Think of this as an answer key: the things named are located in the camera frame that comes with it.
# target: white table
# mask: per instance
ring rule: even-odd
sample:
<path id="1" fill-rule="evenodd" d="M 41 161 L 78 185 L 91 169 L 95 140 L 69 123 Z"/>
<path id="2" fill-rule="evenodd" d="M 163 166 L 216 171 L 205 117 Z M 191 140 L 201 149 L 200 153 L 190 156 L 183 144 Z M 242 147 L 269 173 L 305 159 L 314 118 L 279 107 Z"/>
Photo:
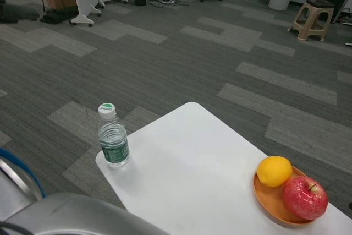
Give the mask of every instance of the white table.
<path id="1" fill-rule="evenodd" d="M 303 228 L 285 228 L 261 209 L 252 191 L 266 157 L 197 103 L 187 103 L 128 137 L 132 160 L 96 163 L 126 209 L 171 235 L 351 234 L 352 220 L 329 204 Z"/>

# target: beige stool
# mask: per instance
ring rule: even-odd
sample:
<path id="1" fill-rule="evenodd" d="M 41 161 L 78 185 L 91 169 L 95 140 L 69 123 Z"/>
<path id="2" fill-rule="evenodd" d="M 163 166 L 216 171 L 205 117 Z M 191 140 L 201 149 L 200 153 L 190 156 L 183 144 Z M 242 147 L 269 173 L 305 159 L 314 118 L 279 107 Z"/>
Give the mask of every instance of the beige stool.
<path id="1" fill-rule="evenodd" d="M 300 17 L 305 9 L 308 9 L 309 16 L 304 20 L 300 20 Z M 328 31 L 331 18 L 334 12 L 334 4 L 326 0 L 307 0 L 299 10 L 293 24 L 288 31 L 291 29 L 298 30 L 297 39 L 305 41 L 309 35 L 321 35 L 320 41 L 325 40 L 326 32 Z M 328 19 L 324 26 L 318 23 L 320 14 L 327 13 Z"/>

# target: water bottle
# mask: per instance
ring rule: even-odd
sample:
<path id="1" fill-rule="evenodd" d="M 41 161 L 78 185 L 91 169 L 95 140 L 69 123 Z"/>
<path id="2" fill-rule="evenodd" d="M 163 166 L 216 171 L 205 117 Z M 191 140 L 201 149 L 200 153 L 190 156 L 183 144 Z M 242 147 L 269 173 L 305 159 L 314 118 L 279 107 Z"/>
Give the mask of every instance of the water bottle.
<path id="1" fill-rule="evenodd" d="M 125 126 L 117 117 L 113 104 L 104 103 L 98 111 L 100 116 L 99 141 L 105 159 L 113 168 L 123 167 L 130 156 Z"/>

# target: bottle label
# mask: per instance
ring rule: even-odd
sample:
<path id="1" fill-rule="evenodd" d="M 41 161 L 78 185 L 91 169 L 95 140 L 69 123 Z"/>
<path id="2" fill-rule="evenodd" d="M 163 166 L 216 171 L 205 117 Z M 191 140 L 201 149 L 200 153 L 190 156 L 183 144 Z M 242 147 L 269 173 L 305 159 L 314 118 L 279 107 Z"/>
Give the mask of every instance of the bottle label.
<path id="1" fill-rule="evenodd" d="M 130 154 L 130 149 L 128 148 L 127 140 L 122 146 L 119 146 L 119 148 L 108 149 L 102 146 L 102 150 L 103 150 L 105 159 L 108 162 L 113 162 L 113 163 L 123 162 Z"/>

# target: white bottle cap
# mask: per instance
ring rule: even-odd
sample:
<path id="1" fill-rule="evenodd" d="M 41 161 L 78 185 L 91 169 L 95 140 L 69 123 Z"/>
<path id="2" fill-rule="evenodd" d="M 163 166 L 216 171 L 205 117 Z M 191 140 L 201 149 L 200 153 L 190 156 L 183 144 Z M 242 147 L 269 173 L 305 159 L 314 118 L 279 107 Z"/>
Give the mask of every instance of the white bottle cap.
<path id="1" fill-rule="evenodd" d="M 111 103 L 104 103 L 98 108 L 99 116 L 105 121 L 112 119 L 116 115 L 115 106 Z"/>

